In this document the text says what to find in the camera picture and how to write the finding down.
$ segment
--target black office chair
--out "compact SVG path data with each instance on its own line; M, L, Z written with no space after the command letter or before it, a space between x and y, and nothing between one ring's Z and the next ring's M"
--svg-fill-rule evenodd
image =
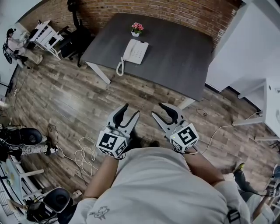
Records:
M73 56L78 54L78 67L80 67L80 59L82 54L88 48L90 43L95 37L91 36L91 32L83 26L82 20L80 22L77 18L77 2L76 0L68 0L68 11L73 14L73 21L76 27L76 30L73 32L68 31L69 26L64 27L58 34L65 33L66 36L63 36L64 39L60 44L61 55L63 58L68 57L70 60L73 60Z

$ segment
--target brick wall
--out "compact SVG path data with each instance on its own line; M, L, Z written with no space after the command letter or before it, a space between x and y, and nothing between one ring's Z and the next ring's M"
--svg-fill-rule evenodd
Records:
M117 12L162 18L191 27L213 37L217 44L234 17L241 0L80 0L79 18L92 32L104 27ZM52 20L56 30L74 28L67 0L45 0L20 23L32 30L37 23Z

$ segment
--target white flower pot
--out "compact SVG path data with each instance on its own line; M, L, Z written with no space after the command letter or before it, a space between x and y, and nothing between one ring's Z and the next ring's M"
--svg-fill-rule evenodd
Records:
M140 33L134 33L134 32L131 31L131 35L132 35L133 37L139 37L139 34L140 34Z

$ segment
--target white telephone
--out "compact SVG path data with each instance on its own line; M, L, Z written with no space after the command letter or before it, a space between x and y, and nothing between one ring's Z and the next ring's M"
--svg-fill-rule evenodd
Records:
M149 46L149 44L146 42L141 42L139 40L131 39L126 47L123 57L121 57L121 62L117 66L117 69L116 69L117 74L119 76L123 75L123 69L124 69L123 62L124 61L129 61L129 62L140 65L144 58L144 55L145 55L145 52L146 52L148 46Z

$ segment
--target potted flower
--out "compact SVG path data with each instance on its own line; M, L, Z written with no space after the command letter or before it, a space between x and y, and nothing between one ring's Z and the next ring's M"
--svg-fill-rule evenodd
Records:
M133 37L139 37L139 34L142 33L142 30L144 30L142 24L140 23L134 23L132 25L132 31L131 31L131 34Z

